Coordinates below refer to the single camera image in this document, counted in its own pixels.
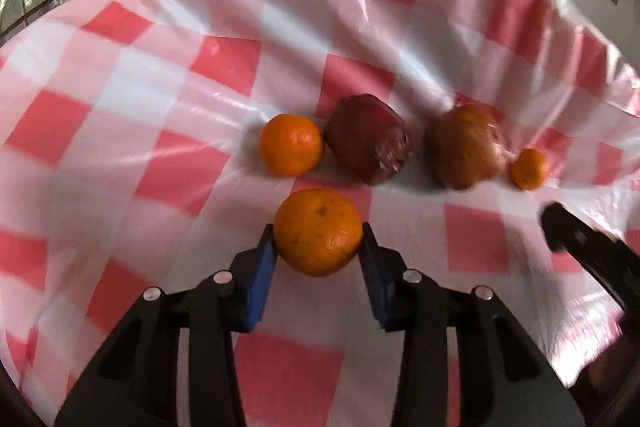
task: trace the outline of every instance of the potato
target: potato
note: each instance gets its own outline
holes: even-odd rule
[[[442,115],[428,128],[424,144],[431,171],[454,190],[494,178],[507,166],[498,123],[473,105],[455,107]]]
[[[412,155],[409,128],[372,94],[341,99],[324,128],[324,140],[338,163],[369,185],[398,174]]]

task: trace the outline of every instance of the screw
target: screw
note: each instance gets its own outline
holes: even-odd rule
[[[584,232],[582,230],[576,230],[574,232],[574,237],[577,239],[578,243],[580,243],[581,245],[586,245],[587,244],[587,236],[584,235]]]
[[[483,301],[490,301],[494,297],[494,291],[489,286],[476,286],[474,293],[476,297]]]
[[[220,270],[213,274],[213,281],[216,284],[229,284],[234,279],[234,275],[229,270]]]
[[[151,288],[147,288],[142,294],[142,298],[145,301],[153,302],[157,301],[162,295],[162,290],[160,288],[156,288],[155,286],[151,286]]]
[[[417,284],[422,280],[422,274],[418,270],[406,270],[402,274],[402,279],[411,284]]]
[[[234,292],[234,275],[229,270],[220,270],[213,274],[213,282],[218,285],[218,295],[228,297]]]

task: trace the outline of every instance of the small orange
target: small orange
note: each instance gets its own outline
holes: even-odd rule
[[[324,277],[353,258],[362,240],[362,222],[356,207],[343,195],[329,188],[306,188],[281,204],[273,237],[290,267]]]
[[[309,172],[322,159],[324,141],[308,118],[279,114],[260,134],[260,158],[276,176],[290,178]]]
[[[540,187],[549,176],[546,156],[535,149],[525,149],[511,164],[511,179],[522,190]]]

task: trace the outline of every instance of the pink checkered tablecloth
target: pink checkered tablecloth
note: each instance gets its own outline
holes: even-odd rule
[[[441,285],[492,286],[570,381],[616,309],[536,223],[559,200],[640,247],[637,73],[555,0],[73,0],[0,49],[0,358],[49,424],[142,290],[196,285],[256,245],[292,190],[331,185],[381,245]],[[420,152],[351,184],[326,155],[299,179],[256,154],[280,112],[327,117],[371,92],[420,135],[488,107],[553,178],[434,187]],[[235,345],[252,426],[387,426],[402,335],[370,312],[359,265],[278,263],[264,320]],[[450,425],[456,416],[451,361]]]

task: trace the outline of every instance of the black object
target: black object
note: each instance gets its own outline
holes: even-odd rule
[[[447,327],[458,334],[462,427],[579,427],[583,416],[590,427],[637,424],[640,261],[561,205],[546,208],[541,222],[550,247],[572,253],[626,310],[618,343],[631,351],[623,350],[623,377],[603,392],[587,368],[566,390],[491,289],[441,288],[406,269],[397,251],[379,247],[364,224],[358,256],[374,317],[386,331],[406,332],[392,427],[444,426]],[[262,317],[275,261],[268,225],[255,250],[239,253],[228,271],[196,288],[172,295],[147,289],[82,373],[55,426],[175,427],[178,329],[190,328],[192,426],[243,427],[230,331],[252,331]],[[12,389],[18,400],[5,401],[9,416],[0,409],[0,425],[42,427]]]
[[[566,250],[618,302],[622,336],[607,348],[606,386],[595,385],[586,367],[571,389],[588,425],[630,427],[640,423],[640,258],[623,241],[588,227],[560,203],[540,223],[553,251]]]
[[[446,424],[447,327],[458,337],[462,427],[584,425],[571,394],[490,288],[441,288],[407,270],[397,251],[380,248],[368,224],[358,254],[374,316],[386,331],[405,330],[392,426]]]
[[[244,426],[230,332],[249,332],[262,317],[275,260],[268,225],[228,271],[189,291],[146,290],[82,372],[55,426],[176,426],[180,328],[190,330],[191,426]]]

